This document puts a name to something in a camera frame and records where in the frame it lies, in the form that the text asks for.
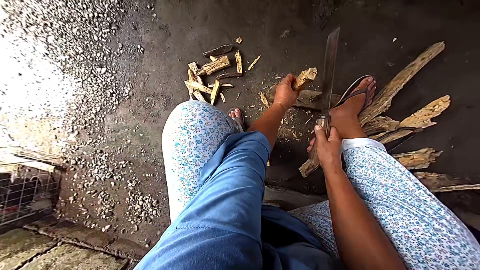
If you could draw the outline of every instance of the hand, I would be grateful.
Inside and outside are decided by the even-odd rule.
[[[299,93],[293,91],[292,84],[295,82],[296,78],[292,74],[288,74],[279,85],[276,87],[275,100],[273,104],[279,104],[283,107],[284,110],[288,110],[290,107],[295,104]]]
[[[335,167],[342,168],[342,159],[340,153],[340,145],[342,144],[342,138],[335,127],[330,128],[330,137],[327,139],[325,136],[325,130],[319,126],[315,126],[315,138],[310,141],[310,146],[307,148],[307,152],[312,150],[312,147],[317,143],[317,156],[320,161],[320,166],[325,170],[333,169]]]

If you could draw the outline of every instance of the blue fabric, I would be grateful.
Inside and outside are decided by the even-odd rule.
[[[330,257],[300,220],[262,209],[269,155],[262,133],[230,135],[202,169],[196,196],[135,269],[331,269]],[[262,245],[262,214],[309,243]]]

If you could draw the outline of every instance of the dirt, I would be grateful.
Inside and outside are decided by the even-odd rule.
[[[147,5],[154,6],[156,16],[146,9]],[[477,65],[480,48],[475,35],[480,26],[480,10],[473,1],[440,4],[437,1],[358,0],[334,4],[332,1],[157,0],[155,3],[141,1],[138,6],[140,8],[127,15],[118,41],[137,42],[145,52],[141,58],[120,62],[136,75],[133,96],[107,115],[105,147],[122,147],[122,153],[113,158],[133,163],[131,171],[141,180],[137,190],[155,195],[161,202],[162,215],[150,223],[139,224],[138,232],[125,233],[124,238],[142,244],[151,242],[152,247],[168,227],[160,141],[163,125],[173,108],[188,100],[183,83],[187,78],[187,64],[208,62],[202,52],[233,43],[238,36],[243,42],[235,46],[241,51],[245,65],[258,55],[262,57],[242,78],[224,80],[235,87],[223,92],[225,104],[216,105],[224,112],[232,107],[243,109],[247,125],[264,109],[260,90],[269,93],[270,86],[280,80],[276,77],[317,67],[319,76],[309,89],[318,89],[326,37],[338,25],[341,33],[334,83],[337,94],[364,74],[374,75],[378,84],[384,86],[428,46],[444,40],[444,52],[404,86],[385,115],[402,120],[430,101],[451,95],[450,108],[435,119],[438,124],[417,134],[396,152],[433,147],[444,152],[425,171],[465,176],[480,174],[476,164],[478,127],[472,125],[480,115],[479,94],[475,91],[480,69]],[[213,78],[207,76],[206,81],[212,83]],[[271,166],[267,168],[267,184],[304,193],[325,193],[321,170],[306,179],[298,171],[307,159],[305,148],[313,127],[313,121],[305,123],[316,114],[307,114],[302,109],[289,110],[272,152]],[[300,141],[294,140],[291,132],[295,132]],[[123,147],[122,141],[126,138],[131,144]],[[71,179],[62,183],[63,199],[74,192],[68,189],[70,186],[73,186]],[[120,228],[126,226],[123,219],[126,191],[114,188],[111,191],[111,196],[122,201],[115,207],[115,219],[96,222],[100,226],[112,224]],[[63,209],[66,217],[71,218],[76,218],[75,211],[75,205]]]

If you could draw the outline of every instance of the floral pants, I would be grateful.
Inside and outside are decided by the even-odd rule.
[[[184,102],[170,114],[162,149],[172,221],[200,189],[197,179],[203,166],[236,132],[230,117],[205,102]],[[381,146],[354,140],[343,145],[347,175],[405,265],[479,269],[480,245],[466,226]],[[338,257],[328,201],[290,213]]]

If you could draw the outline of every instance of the forearm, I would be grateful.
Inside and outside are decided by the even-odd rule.
[[[253,122],[248,131],[260,131],[265,137],[267,137],[268,142],[273,149],[278,127],[282,122],[285,112],[286,110],[282,105],[273,104],[262,116]]]
[[[405,269],[341,167],[324,169],[335,241],[348,269]]]

